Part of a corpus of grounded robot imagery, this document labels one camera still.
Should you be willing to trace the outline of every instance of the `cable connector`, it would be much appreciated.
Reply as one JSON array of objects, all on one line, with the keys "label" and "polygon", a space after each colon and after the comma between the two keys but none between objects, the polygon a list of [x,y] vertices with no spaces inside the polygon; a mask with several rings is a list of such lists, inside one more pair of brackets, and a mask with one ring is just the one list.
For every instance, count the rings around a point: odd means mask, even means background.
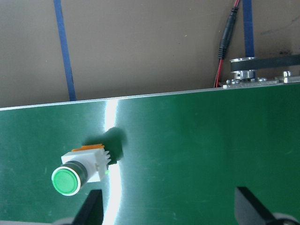
[{"label": "cable connector", "polygon": [[233,28],[235,25],[235,21],[236,21],[236,14],[238,12],[238,7],[233,7],[231,9],[230,15],[227,19],[226,22],[226,26],[225,29],[223,31],[223,35],[222,35],[222,39],[220,42],[220,46],[219,46],[219,53],[218,53],[218,58],[219,59],[224,59],[226,52],[227,52],[227,48],[230,44],[230,40],[233,34]]}]

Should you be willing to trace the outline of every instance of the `red wire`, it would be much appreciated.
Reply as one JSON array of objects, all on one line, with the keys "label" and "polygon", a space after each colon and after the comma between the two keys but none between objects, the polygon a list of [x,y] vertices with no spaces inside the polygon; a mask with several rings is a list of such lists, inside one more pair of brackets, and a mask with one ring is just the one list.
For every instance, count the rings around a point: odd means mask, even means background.
[{"label": "red wire", "polygon": [[235,0],[234,7],[237,7],[239,5],[239,2],[240,0]]},{"label": "red wire", "polygon": [[216,75],[216,79],[215,79],[215,85],[214,85],[215,88],[217,88],[218,84],[219,84],[220,74],[221,74],[221,70],[222,70],[222,64],[223,64],[223,59],[220,59],[219,66],[217,68],[217,75]]}]

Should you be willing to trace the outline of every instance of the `blue tape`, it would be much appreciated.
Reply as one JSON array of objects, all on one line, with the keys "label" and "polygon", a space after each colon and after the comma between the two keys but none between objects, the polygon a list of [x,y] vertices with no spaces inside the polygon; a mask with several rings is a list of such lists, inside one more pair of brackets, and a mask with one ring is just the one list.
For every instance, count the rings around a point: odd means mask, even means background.
[{"label": "blue tape", "polygon": [[56,14],[58,33],[60,36],[62,59],[64,61],[64,67],[65,67],[67,90],[69,92],[70,101],[76,101],[71,62],[70,62],[68,43],[67,43],[67,36],[65,31],[64,18],[62,16],[62,10],[61,10],[61,2],[60,0],[53,0],[53,2],[54,2],[55,14]]},{"label": "blue tape", "polygon": [[254,38],[251,0],[243,0],[244,39],[246,57],[254,57]]}]

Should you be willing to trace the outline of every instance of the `orange terminal block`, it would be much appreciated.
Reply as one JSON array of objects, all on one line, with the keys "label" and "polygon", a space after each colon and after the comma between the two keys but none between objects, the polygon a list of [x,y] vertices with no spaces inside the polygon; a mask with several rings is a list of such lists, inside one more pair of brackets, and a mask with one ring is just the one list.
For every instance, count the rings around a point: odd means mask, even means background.
[{"label": "orange terminal block", "polygon": [[105,146],[103,144],[91,144],[84,145],[78,149],[72,149],[71,151],[83,151],[83,150],[91,150],[91,149],[103,149]]}]

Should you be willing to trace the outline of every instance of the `green metal plate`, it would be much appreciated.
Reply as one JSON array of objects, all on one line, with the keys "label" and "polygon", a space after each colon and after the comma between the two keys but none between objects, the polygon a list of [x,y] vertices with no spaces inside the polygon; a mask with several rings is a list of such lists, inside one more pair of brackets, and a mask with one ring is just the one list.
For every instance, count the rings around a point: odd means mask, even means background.
[{"label": "green metal plate", "polygon": [[[106,222],[236,224],[236,186],[299,219],[299,96],[291,84],[0,111],[0,219],[73,217],[101,188]],[[61,155],[93,143],[117,165],[59,194],[51,174]]]}]

